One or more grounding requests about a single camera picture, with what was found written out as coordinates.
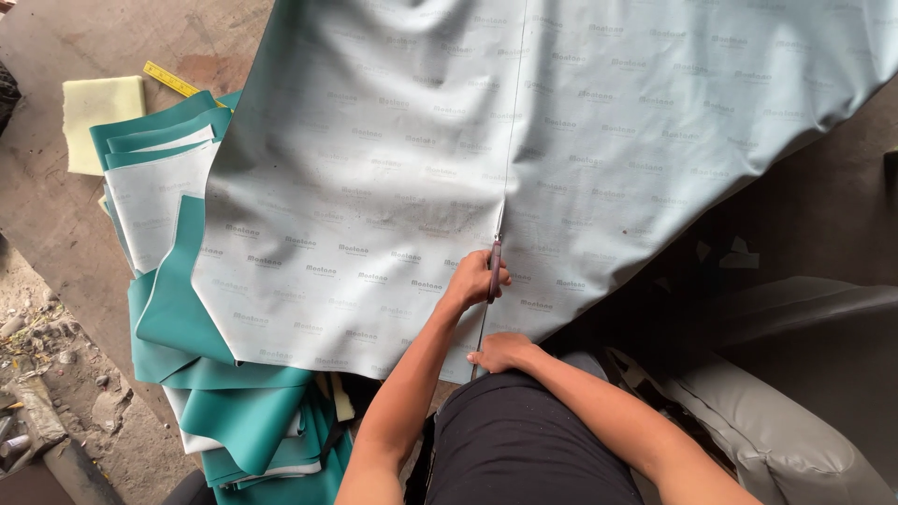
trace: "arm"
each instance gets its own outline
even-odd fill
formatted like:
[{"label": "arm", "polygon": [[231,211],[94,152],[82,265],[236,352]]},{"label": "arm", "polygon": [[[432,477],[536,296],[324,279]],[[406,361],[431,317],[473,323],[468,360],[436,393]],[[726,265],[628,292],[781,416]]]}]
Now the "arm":
[{"label": "arm", "polygon": [[520,333],[487,335],[483,351],[468,360],[490,372],[518,368],[540,381],[606,447],[654,483],[665,505],[761,505],[664,416],[546,354]]},{"label": "arm", "polygon": [[[424,426],[455,325],[465,310],[487,299],[489,256],[490,251],[475,251],[459,261],[434,313],[377,392],[358,430],[337,505],[402,504],[400,470]],[[508,286],[505,266],[503,261],[499,280]]]}]

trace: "black shirt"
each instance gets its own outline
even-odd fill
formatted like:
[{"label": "black shirt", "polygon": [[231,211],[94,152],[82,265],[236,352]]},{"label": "black shirt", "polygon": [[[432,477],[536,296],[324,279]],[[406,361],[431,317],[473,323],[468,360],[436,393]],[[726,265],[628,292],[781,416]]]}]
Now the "black shirt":
[{"label": "black shirt", "polygon": [[514,371],[459,388],[436,416],[431,505],[642,505],[627,465],[539,382]]}]

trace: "hand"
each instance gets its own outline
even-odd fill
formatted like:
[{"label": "hand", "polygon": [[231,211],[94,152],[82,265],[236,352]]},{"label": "hand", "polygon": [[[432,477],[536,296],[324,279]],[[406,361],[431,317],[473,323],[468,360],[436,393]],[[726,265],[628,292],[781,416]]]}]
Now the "hand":
[{"label": "hand", "polygon": [[520,368],[521,359],[528,352],[542,352],[521,333],[493,333],[483,337],[482,351],[468,353],[468,361],[480,365],[491,374],[510,368]]},{"label": "hand", "polygon": [[[462,310],[487,300],[489,294],[489,281],[492,272],[487,268],[487,262],[492,257],[492,251],[483,249],[474,251],[458,262],[455,273],[449,279],[449,287],[445,296],[450,300],[462,304]],[[502,260],[499,269],[499,284],[511,285],[511,274],[506,269],[505,260]],[[496,298],[502,296],[500,288]]]}]

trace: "yellow measuring tape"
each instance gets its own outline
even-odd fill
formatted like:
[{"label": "yellow measuring tape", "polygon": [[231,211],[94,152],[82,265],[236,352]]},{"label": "yellow measuring tape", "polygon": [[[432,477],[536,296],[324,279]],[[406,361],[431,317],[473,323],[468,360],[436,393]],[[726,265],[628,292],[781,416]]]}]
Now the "yellow measuring tape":
[{"label": "yellow measuring tape", "polygon": [[[144,65],[144,73],[184,96],[191,96],[192,94],[199,93],[199,89],[187,84],[180,77],[177,77],[175,74],[156,65],[152,61],[146,62],[146,65]],[[216,100],[216,103],[219,107],[227,107],[227,105],[224,105],[218,100]]]}]

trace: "person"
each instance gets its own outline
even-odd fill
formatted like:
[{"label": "person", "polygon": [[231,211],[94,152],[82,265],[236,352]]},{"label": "person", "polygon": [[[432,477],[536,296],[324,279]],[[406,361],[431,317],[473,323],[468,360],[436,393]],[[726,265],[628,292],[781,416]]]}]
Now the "person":
[{"label": "person", "polygon": [[[400,471],[456,324],[487,298],[489,256],[475,251],[459,262],[374,397],[337,505],[403,503]],[[501,284],[509,286],[504,261],[501,267]],[[457,389],[437,411],[428,504],[642,503],[633,468],[658,488],[664,505],[760,505],[682,430],[609,384],[584,354],[566,359],[572,366],[520,333],[502,332],[484,337],[468,360],[490,373]]]}]

